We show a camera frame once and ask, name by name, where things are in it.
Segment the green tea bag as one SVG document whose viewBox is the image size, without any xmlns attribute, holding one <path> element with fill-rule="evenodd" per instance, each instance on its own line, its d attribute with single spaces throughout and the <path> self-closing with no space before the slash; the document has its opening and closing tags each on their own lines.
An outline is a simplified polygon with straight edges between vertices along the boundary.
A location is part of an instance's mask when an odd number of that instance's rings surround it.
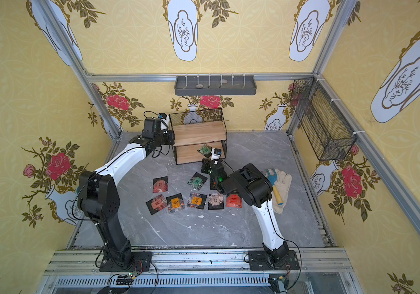
<svg viewBox="0 0 420 294">
<path fill-rule="evenodd" d="M 207 177 L 196 172 L 188 181 L 187 184 L 193 189 L 199 191 L 207 181 Z"/>
<path fill-rule="evenodd" d="M 203 155 L 205 158 L 211 158 L 213 155 L 213 147 L 209 146 L 208 144 L 204 144 L 198 152 Z"/>
</svg>

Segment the black wall mesh basket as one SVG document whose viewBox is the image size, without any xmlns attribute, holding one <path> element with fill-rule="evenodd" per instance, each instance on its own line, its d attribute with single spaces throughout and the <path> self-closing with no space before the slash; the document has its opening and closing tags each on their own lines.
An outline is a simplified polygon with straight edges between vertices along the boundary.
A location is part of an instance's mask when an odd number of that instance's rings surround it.
<svg viewBox="0 0 420 294">
<path fill-rule="evenodd" d="M 291 101 L 317 159 L 346 158 L 357 137 L 323 86 L 314 78 L 295 80 Z"/>
</svg>

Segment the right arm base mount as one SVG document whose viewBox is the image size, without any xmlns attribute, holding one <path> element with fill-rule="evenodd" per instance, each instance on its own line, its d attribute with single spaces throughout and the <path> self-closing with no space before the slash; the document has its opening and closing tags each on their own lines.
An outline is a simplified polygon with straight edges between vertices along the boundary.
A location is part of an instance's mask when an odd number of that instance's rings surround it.
<svg viewBox="0 0 420 294">
<path fill-rule="evenodd" d="M 274 256 L 265 251 L 249 251 L 248 258 L 251 271 L 296 271 L 300 269 L 298 256 L 292 250 Z"/>
</svg>

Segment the pink label tea bag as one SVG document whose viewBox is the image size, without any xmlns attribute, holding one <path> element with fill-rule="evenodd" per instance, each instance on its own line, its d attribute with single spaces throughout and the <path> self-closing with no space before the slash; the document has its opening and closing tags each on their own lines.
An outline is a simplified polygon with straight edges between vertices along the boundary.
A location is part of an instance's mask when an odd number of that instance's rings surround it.
<svg viewBox="0 0 420 294">
<path fill-rule="evenodd" d="M 167 208 L 167 202 L 162 194 L 153 197 L 146 202 L 146 206 L 151 215 L 154 215 Z"/>
</svg>

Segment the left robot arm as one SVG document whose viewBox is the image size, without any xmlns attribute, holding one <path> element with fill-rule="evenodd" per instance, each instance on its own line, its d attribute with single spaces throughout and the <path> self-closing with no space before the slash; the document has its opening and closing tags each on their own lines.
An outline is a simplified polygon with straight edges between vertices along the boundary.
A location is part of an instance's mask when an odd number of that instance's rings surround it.
<svg viewBox="0 0 420 294">
<path fill-rule="evenodd" d="M 142 133 L 132 138 L 118 155 L 103 167 L 80 175 L 77 206 L 96 225 L 104 243 L 101 272 L 129 271 L 136 261 L 142 263 L 144 271 L 149 269 L 151 253 L 132 252 L 120 225 L 117 186 L 137 163 L 157 148 L 174 145 L 175 135 L 168 125 L 169 116 L 164 113 L 146 118 Z"/>
</svg>

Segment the orange label tea bag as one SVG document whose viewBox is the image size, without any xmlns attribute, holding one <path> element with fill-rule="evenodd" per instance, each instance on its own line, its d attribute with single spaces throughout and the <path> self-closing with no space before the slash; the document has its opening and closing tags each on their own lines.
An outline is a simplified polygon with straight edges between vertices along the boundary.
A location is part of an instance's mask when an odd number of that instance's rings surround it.
<svg viewBox="0 0 420 294">
<path fill-rule="evenodd" d="M 200 194 L 200 193 L 192 192 L 189 196 L 187 207 L 196 208 L 196 209 L 204 209 L 206 200 L 207 200 L 207 194 Z"/>
</svg>

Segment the white work glove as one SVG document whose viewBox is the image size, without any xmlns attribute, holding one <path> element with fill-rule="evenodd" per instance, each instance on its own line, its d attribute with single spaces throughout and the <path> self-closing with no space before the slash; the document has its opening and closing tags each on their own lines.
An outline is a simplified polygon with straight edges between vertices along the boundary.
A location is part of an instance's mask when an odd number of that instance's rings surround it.
<svg viewBox="0 0 420 294">
<path fill-rule="evenodd" d="M 276 187 L 278 191 L 280 192 L 280 195 L 282 197 L 282 200 L 284 201 L 284 204 L 281 206 L 278 206 L 276 202 L 276 198 L 274 197 L 274 195 L 272 195 L 272 200 L 273 200 L 272 206 L 275 213 L 282 214 L 285 205 L 288 203 L 288 194 L 289 194 L 289 189 L 291 187 L 292 176 L 286 173 L 285 171 L 281 171 L 279 169 L 274 169 L 274 170 L 276 171 L 277 176 L 278 176 L 277 181 L 276 181 Z"/>
</svg>

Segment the blue yellow garden fork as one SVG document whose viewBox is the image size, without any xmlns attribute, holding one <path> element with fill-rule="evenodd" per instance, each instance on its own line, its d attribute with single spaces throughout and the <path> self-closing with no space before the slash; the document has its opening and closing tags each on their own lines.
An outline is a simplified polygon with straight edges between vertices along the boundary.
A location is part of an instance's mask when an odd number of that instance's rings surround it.
<svg viewBox="0 0 420 294">
<path fill-rule="evenodd" d="M 280 195 L 280 192 L 278 191 L 276 187 L 276 181 L 277 181 L 277 173 L 274 169 L 267 169 L 266 171 L 266 178 L 270 181 L 273 189 L 273 195 L 276 198 L 276 202 L 278 206 L 281 206 L 284 204 L 284 201 L 282 200 L 282 197 Z"/>
</svg>

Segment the earl grey red tea bag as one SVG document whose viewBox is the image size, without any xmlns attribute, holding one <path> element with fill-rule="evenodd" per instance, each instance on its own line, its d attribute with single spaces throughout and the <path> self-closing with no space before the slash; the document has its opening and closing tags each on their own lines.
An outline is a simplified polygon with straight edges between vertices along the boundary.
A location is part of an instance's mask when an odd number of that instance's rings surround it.
<svg viewBox="0 0 420 294">
<path fill-rule="evenodd" d="M 168 177 L 160 177 L 153 179 L 152 193 L 168 192 Z"/>
</svg>

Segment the beige floral tea bag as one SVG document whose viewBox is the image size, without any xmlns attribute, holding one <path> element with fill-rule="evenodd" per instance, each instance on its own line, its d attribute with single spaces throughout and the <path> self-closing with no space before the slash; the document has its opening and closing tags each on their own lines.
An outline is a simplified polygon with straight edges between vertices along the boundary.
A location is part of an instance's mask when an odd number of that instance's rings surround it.
<svg viewBox="0 0 420 294">
<path fill-rule="evenodd" d="M 208 210 L 219 210 L 224 209 L 225 196 L 222 194 L 209 194 L 207 197 Z"/>
</svg>

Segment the black wire mesh shelf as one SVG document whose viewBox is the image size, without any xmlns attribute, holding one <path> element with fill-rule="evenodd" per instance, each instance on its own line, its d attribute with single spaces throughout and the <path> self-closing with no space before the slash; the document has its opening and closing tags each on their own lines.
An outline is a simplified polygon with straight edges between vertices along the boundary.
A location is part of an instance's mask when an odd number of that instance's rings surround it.
<svg viewBox="0 0 420 294">
<path fill-rule="evenodd" d="M 189 105 L 188 110 L 170 115 L 169 126 L 175 134 L 176 164 L 201 162 L 205 156 L 199 150 L 205 145 L 221 149 L 221 158 L 226 158 L 227 127 L 221 108 L 199 110 Z"/>
</svg>

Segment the red black tea bag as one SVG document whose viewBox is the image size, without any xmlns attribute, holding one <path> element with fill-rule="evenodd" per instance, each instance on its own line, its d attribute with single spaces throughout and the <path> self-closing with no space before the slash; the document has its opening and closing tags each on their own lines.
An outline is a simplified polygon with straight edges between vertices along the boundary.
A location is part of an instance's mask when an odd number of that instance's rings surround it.
<svg viewBox="0 0 420 294">
<path fill-rule="evenodd" d="M 227 196 L 228 208 L 242 208 L 242 199 L 237 194 L 230 194 Z"/>
</svg>

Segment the grey wall tray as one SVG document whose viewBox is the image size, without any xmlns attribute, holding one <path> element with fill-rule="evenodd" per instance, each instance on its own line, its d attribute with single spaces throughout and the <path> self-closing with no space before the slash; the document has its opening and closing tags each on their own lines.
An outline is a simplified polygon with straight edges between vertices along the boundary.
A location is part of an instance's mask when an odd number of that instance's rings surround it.
<svg viewBox="0 0 420 294">
<path fill-rule="evenodd" d="M 174 92 L 178 96 L 253 96 L 255 77 L 247 74 L 185 74 L 178 75 Z"/>
</svg>

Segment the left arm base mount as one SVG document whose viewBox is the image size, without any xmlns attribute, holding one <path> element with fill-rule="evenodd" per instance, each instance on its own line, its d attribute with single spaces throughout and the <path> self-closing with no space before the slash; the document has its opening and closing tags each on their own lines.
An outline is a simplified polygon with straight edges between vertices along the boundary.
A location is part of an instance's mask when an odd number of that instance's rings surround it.
<svg viewBox="0 0 420 294">
<path fill-rule="evenodd" d="M 99 267 L 99 272 L 147 272 L 150 269 L 151 261 L 152 252 L 150 251 L 127 252 L 124 260 L 114 259 L 111 254 L 106 252 Z"/>
</svg>

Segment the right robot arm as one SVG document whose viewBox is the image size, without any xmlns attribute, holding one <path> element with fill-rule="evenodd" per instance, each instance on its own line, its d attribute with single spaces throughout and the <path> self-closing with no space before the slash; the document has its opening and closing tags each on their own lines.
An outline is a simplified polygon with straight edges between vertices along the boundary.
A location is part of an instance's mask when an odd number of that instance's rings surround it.
<svg viewBox="0 0 420 294">
<path fill-rule="evenodd" d="M 275 264 L 288 256 L 289 246 L 282 237 L 272 207 L 273 187 L 270 181 L 253 164 L 247 164 L 228 175 L 221 159 L 203 159 L 202 163 L 201 171 L 210 176 L 218 193 L 236 194 L 253 208 L 269 261 Z"/>
</svg>

